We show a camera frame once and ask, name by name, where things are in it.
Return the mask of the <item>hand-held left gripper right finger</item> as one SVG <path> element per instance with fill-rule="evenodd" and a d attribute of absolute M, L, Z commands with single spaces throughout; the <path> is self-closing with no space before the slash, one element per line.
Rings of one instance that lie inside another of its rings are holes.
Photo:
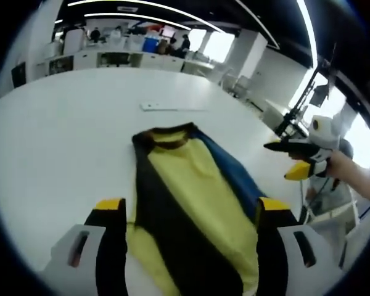
<path fill-rule="evenodd" d="M 299 224 L 289 206 L 258 199 L 259 282 L 257 295 L 326 295 L 343 271 L 328 241 Z"/>

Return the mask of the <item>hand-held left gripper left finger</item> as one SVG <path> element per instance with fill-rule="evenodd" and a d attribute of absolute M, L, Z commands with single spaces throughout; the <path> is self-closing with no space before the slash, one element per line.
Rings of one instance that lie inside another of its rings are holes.
<path fill-rule="evenodd" d="M 51 249 L 41 278 L 54 295 L 127 295 L 126 201 L 104 199 Z"/>

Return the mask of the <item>person's right hand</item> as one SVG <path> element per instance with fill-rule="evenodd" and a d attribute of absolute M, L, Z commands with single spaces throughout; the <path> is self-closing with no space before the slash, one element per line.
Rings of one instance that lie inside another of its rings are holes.
<path fill-rule="evenodd" d="M 331 156 L 327 161 L 326 174 L 331 178 L 347 183 L 350 177 L 351 167 L 352 159 L 347 157 L 343 152 L 334 150 L 331 152 Z"/>

